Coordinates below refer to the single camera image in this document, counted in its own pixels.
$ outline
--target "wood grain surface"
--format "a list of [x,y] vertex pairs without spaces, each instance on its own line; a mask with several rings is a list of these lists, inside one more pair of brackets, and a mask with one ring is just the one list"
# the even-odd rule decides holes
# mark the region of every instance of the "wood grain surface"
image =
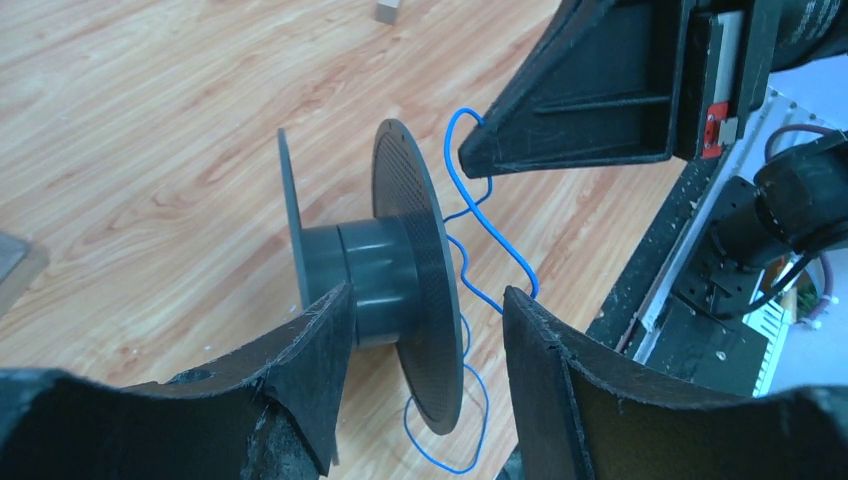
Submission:
[[[456,211],[440,154],[448,118],[463,105],[485,111],[557,4],[408,0],[390,27],[374,21],[374,0],[0,2],[0,230],[50,251],[0,320],[0,366],[165,381],[292,318],[277,127],[305,225],[368,216],[386,117],[414,133],[443,212]],[[484,211],[537,269],[539,301],[585,328],[681,168],[499,177]],[[529,285],[473,219],[448,230],[484,291]],[[487,479],[516,443],[500,319],[463,287],[460,298],[469,362],[492,401],[472,474]],[[391,347],[357,352],[345,388],[331,478],[449,476],[406,438],[408,390]],[[481,426],[470,375],[465,390],[446,437],[412,415],[422,443],[458,467]]]

